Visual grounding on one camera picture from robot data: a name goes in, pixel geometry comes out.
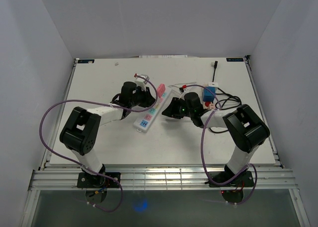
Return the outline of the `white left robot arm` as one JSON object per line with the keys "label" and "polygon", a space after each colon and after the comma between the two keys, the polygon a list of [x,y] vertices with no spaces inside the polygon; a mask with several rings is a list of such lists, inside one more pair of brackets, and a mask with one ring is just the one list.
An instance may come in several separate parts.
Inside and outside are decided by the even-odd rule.
{"label": "white left robot arm", "polygon": [[144,83],[126,81],[121,92],[116,94],[106,106],[84,109],[75,107],[67,119],[61,133],[60,142],[71,150],[82,165],[85,178],[94,186],[105,182],[105,166],[93,150],[99,127],[113,121],[125,119],[136,106],[151,108],[159,95],[151,95]]}

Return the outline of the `white multicolour power strip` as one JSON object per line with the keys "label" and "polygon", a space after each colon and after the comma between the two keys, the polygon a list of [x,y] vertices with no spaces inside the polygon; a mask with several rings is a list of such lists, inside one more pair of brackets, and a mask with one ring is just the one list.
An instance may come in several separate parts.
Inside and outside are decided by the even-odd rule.
{"label": "white multicolour power strip", "polygon": [[138,132],[143,132],[147,133],[148,130],[150,129],[152,123],[160,113],[162,107],[168,100],[170,94],[171,94],[172,89],[170,87],[167,87],[165,89],[165,92],[163,95],[158,99],[157,103],[155,106],[148,111],[142,113],[133,123],[133,126],[136,128]]}

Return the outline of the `blue cube socket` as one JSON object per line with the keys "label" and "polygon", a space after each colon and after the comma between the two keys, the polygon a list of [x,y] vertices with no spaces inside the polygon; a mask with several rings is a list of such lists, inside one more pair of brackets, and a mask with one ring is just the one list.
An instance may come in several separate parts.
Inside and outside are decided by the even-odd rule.
{"label": "blue cube socket", "polygon": [[213,86],[206,86],[203,88],[202,98],[203,102],[213,102],[216,94],[216,88]]}

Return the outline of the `beige red power strip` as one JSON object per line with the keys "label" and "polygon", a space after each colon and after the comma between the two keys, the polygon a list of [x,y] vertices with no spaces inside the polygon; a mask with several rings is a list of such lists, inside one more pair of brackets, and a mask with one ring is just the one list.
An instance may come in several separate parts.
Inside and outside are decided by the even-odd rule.
{"label": "beige red power strip", "polygon": [[203,102],[204,107],[208,109],[208,105],[209,105],[210,103],[211,103],[211,102]]}

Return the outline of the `white usb charger plug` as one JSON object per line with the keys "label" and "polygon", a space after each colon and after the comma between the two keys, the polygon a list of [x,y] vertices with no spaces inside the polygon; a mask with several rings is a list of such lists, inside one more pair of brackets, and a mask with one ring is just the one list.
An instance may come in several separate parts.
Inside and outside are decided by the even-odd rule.
{"label": "white usb charger plug", "polygon": [[210,86],[210,87],[219,87],[217,82],[208,82],[208,86]]}

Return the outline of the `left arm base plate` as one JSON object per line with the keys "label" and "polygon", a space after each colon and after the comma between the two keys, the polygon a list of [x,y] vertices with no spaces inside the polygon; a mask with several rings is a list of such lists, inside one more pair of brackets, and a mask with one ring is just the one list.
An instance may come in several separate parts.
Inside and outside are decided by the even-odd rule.
{"label": "left arm base plate", "polygon": [[108,178],[81,172],[78,175],[77,188],[119,188],[119,185]]}

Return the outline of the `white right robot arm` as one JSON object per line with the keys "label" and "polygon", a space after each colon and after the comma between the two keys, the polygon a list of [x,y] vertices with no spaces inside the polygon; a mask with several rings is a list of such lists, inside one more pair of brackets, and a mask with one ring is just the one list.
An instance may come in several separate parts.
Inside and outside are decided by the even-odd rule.
{"label": "white right robot arm", "polygon": [[[249,105],[243,104],[230,113],[219,109],[209,110],[203,107],[195,92],[187,93],[183,99],[173,98],[161,114],[173,119],[188,117],[196,127],[202,129],[200,143],[202,165],[209,181],[217,186],[227,184],[236,186],[241,182],[242,174],[248,169],[255,151],[270,136],[269,128]],[[224,171],[214,178],[207,171],[204,160],[204,137],[208,128],[226,128],[235,144]]]}

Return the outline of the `pink plug adapter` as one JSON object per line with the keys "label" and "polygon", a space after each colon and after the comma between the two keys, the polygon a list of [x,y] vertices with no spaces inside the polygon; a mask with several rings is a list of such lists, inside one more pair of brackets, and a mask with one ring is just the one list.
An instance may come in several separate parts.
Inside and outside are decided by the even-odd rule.
{"label": "pink plug adapter", "polygon": [[164,92],[165,92],[166,88],[165,85],[163,83],[161,83],[158,87],[157,87],[157,94],[158,97],[162,97]]}

